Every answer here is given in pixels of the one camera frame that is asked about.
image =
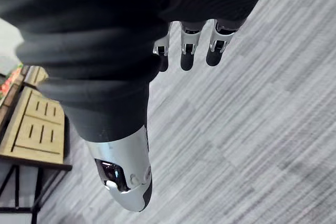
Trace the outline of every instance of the floor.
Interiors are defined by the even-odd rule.
[[[132,213],[110,197],[71,129],[73,171],[39,223],[336,223],[336,0],[260,0],[217,68],[207,23],[190,72],[151,84],[153,195]]]

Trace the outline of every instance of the robotic hand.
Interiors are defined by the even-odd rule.
[[[236,16],[236,13],[245,13],[241,15],[239,20],[214,18],[213,16],[208,17],[203,15],[203,13],[206,12],[201,12],[197,20],[193,18],[191,22],[180,21],[181,68],[183,70],[188,71],[193,66],[194,55],[200,40],[202,28],[208,18],[214,18],[214,23],[206,62],[209,66],[219,64],[225,48],[230,43],[235,32],[238,31],[245,22],[248,14],[258,0],[238,1],[240,4],[237,5],[237,10],[234,7],[228,8],[227,6],[225,7],[227,9],[222,8],[218,13],[231,13],[233,17]],[[216,3],[220,3],[220,0],[216,0],[215,3],[212,3],[209,7],[215,6]],[[185,13],[183,12],[186,9],[181,8],[181,10],[181,19],[177,20],[187,20],[184,18]],[[161,58],[161,72],[165,72],[169,66],[170,28],[171,22],[175,20],[174,15],[172,15],[172,18],[166,19],[166,21],[170,23],[168,33],[154,43],[153,54]],[[135,133],[116,141],[87,143],[96,161],[100,178],[105,188],[110,191],[112,197],[127,210],[142,211],[148,205],[152,194],[152,171],[149,162],[146,127],[142,126]]]
[[[215,66],[235,31],[223,29],[217,20],[211,34],[207,63]],[[205,22],[181,24],[181,67],[190,70]],[[168,34],[154,43],[153,53],[162,58],[160,71],[168,68]],[[148,134],[145,126],[135,133],[112,142],[87,142],[99,176],[112,197],[129,211],[142,211],[152,195],[152,171],[149,161]]]

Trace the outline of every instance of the robotic arm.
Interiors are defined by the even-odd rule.
[[[181,67],[193,66],[214,20],[206,62],[225,48],[258,0],[0,0],[0,17],[24,39],[17,55],[46,69],[39,86],[86,140],[104,187],[129,211],[152,194],[149,82],[169,65],[170,23],[181,24]]]

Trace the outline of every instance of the wooden crate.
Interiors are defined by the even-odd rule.
[[[60,104],[25,87],[0,145],[0,155],[62,164],[65,116]]]
[[[42,67],[32,66],[30,67],[25,79],[25,83],[30,86],[36,87],[39,82],[48,78],[47,72]]]

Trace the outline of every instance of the dark gray sleeve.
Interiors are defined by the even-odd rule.
[[[17,55],[46,69],[40,90],[61,102],[88,141],[123,138],[146,124],[149,82],[167,33],[163,0],[0,0],[0,17],[24,42]]]

